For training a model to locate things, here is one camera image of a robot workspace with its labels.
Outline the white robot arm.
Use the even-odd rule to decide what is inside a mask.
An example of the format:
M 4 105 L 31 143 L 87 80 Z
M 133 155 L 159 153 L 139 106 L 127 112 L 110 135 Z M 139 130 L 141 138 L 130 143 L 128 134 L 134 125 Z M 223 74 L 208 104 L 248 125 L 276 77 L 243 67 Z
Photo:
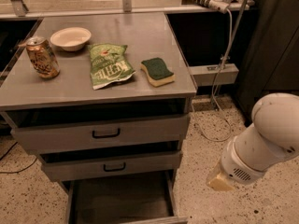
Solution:
M 207 176 L 210 188 L 229 191 L 236 183 L 252 184 L 273 165 L 299 156 L 299 96 L 267 94 L 252 108 L 251 120 L 229 140 Z

